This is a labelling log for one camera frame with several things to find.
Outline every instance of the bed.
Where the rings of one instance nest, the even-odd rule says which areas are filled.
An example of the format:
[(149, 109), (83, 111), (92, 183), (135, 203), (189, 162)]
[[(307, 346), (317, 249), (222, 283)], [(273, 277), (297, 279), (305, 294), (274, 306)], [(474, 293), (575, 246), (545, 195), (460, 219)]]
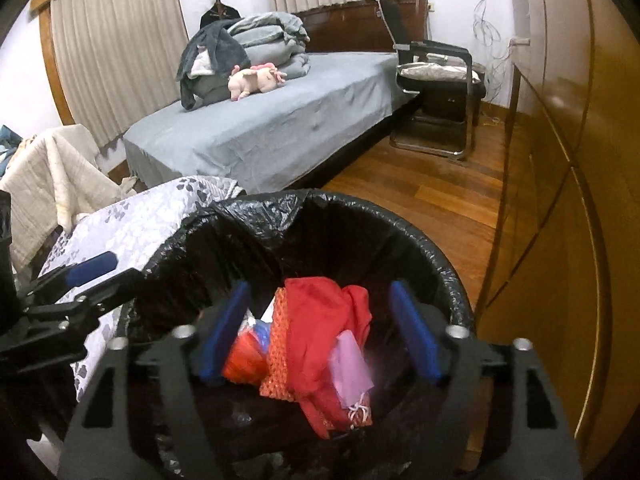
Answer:
[[(398, 3), (411, 35), (423, 39), (426, 0)], [(131, 173), (149, 187), (191, 174), (227, 177), (249, 193), (300, 181), (409, 100), (376, 11), (369, 0), (301, 13), (311, 69), (282, 88), (191, 112), (174, 103), (133, 124), (123, 137)]]

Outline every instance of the metal screw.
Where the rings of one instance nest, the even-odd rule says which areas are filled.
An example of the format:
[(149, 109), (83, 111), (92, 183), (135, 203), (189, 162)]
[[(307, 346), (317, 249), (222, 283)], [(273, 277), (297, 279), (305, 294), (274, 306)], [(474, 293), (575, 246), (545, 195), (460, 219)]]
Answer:
[(517, 339), (514, 339), (513, 340), (513, 345), (518, 350), (523, 350), (523, 351), (531, 350), (533, 348), (533, 343), (531, 341), (529, 341), (528, 339), (525, 339), (523, 337), (519, 337)]
[(129, 340), (126, 337), (114, 337), (113, 339), (109, 339), (107, 346), (111, 350), (123, 350), (129, 344)]
[(191, 337), (196, 332), (196, 327), (193, 325), (180, 325), (171, 330), (171, 335), (176, 339), (186, 339)]
[(466, 339), (469, 337), (469, 329), (462, 325), (449, 325), (446, 327), (445, 332), (454, 339)]

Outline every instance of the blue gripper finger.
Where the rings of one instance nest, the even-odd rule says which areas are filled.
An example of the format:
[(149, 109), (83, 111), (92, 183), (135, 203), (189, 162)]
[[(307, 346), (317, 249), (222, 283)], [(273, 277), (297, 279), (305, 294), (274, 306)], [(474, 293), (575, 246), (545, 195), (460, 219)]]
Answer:
[(69, 288), (92, 282), (96, 278), (115, 270), (118, 257), (111, 252), (98, 254), (89, 260), (71, 267), (66, 275), (65, 283)]
[(436, 384), (447, 376), (437, 335), (446, 327), (442, 313), (431, 305), (418, 303), (404, 282), (389, 288), (389, 305), (418, 375)]
[(217, 308), (208, 308), (198, 322), (200, 345), (196, 349), (195, 374), (205, 384), (215, 385), (223, 381), (222, 369), (238, 336), (244, 314), (252, 306), (251, 287), (239, 282), (231, 296)]

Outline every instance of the mattress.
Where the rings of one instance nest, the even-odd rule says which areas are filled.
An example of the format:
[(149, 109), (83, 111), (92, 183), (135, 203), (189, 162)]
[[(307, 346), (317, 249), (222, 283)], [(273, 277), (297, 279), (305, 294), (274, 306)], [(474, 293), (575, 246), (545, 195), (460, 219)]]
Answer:
[(310, 54), (308, 75), (267, 94), (185, 111), (158, 110), (124, 135), (133, 174), (149, 187), (202, 174), (249, 193), (286, 188), (404, 104), (396, 54)]

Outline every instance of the patterned blanket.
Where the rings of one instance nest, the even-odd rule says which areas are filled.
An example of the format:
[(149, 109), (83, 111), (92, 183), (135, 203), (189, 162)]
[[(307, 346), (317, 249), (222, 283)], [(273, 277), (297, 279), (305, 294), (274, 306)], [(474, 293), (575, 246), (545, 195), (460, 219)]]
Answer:
[[(69, 301), (123, 270), (142, 270), (184, 218), (213, 202), (235, 198), (241, 191), (238, 183), (229, 178), (189, 176), (121, 200), (84, 218), (72, 234), (62, 233), (40, 275), (62, 265), (84, 262), (105, 251), (118, 256), (114, 271), (70, 290), (58, 302)], [(121, 309), (118, 307), (100, 318), (100, 326), (84, 342), (87, 357), (72, 365), (78, 400), (104, 353), (106, 342), (114, 336)]]

